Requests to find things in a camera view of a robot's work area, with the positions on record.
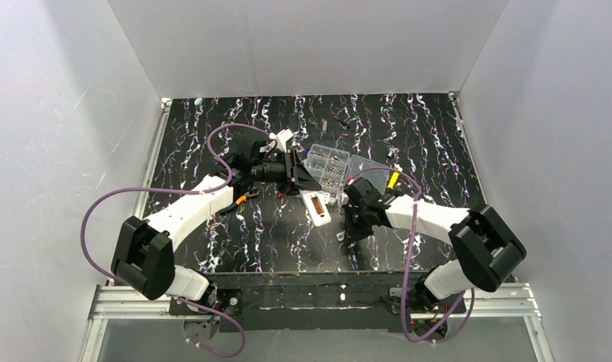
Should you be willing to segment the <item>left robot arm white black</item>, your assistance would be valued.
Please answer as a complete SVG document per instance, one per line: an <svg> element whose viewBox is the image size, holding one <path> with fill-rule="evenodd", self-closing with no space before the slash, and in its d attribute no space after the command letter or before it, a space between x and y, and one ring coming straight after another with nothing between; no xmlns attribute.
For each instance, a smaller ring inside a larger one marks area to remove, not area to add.
<svg viewBox="0 0 612 362"><path fill-rule="evenodd" d="M285 145L277 135L246 141L228 155L224 173L205 176L198 187L146 219L126 219L111 273L149 300L168 295L215 305L216 285L202 273L176 265L174 252L212 216L233 210L251 197L255 183L275 183L281 195L300 196L315 226L329 223L320 184Z"/></svg>

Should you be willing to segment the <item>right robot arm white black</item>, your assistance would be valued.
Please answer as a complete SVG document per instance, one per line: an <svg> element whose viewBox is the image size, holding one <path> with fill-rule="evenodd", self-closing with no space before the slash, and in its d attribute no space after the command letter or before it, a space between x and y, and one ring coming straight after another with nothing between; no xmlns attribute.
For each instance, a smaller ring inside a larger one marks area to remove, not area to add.
<svg viewBox="0 0 612 362"><path fill-rule="evenodd" d="M364 177L346 185L344 193L347 242L367 238L379 226L420 233L454 250L455 260L432 268L407 290L410 309L430 310L471 288L494 292L527 256L519 238L490 205L467 209L416 201L401 192L380 192Z"/></svg>

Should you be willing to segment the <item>white AC remote control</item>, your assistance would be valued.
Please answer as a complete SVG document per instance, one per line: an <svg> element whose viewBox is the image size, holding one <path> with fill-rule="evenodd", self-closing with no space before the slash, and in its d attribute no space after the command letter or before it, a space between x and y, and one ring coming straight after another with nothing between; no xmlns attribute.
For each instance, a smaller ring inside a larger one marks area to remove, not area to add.
<svg viewBox="0 0 612 362"><path fill-rule="evenodd" d="M332 218L321 195L317 191L300 191L301 198L308 210L312 223L317 226L329 224Z"/></svg>

